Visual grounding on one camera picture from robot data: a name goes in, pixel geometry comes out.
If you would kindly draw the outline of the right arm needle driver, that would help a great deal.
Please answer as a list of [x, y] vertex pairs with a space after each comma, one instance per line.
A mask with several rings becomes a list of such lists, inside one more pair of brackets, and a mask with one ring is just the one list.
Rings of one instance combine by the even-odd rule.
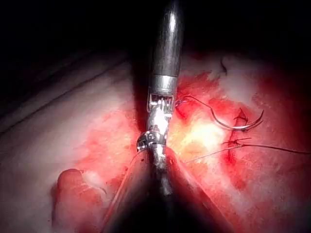
[[173, 116], [174, 104], [174, 96], [149, 93], [147, 99], [147, 130], [166, 133]]

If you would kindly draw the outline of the left arm needle driver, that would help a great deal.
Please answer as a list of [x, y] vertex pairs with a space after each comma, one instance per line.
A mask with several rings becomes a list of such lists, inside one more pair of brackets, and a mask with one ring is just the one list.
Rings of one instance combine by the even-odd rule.
[[152, 145], [166, 145], [167, 135], [157, 131], [146, 131], [142, 133], [136, 143], [137, 151], [150, 148]]

